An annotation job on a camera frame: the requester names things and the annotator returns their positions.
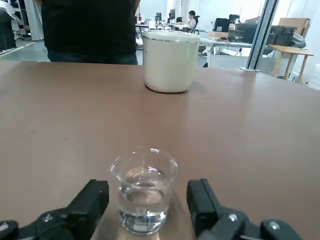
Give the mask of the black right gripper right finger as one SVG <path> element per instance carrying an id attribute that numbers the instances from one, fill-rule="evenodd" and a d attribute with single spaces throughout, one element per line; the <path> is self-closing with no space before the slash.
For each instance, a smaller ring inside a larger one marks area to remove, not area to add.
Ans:
<path id="1" fill-rule="evenodd" d="M 188 181 L 186 200 L 198 240 L 302 239 L 280 219 L 265 219 L 254 224 L 244 212 L 221 205 L 206 178 Z"/>

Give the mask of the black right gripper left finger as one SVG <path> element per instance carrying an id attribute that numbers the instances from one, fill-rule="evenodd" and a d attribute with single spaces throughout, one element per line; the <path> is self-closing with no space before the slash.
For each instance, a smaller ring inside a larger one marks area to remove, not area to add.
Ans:
<path id="1" fill-rule="evenodd" d="M 2 240 L 90 240 L 109 204 L 109 184 L 91 179 L 64 208 L 42 213 L 20 227 L 15 220 L 0 222 Z"/>

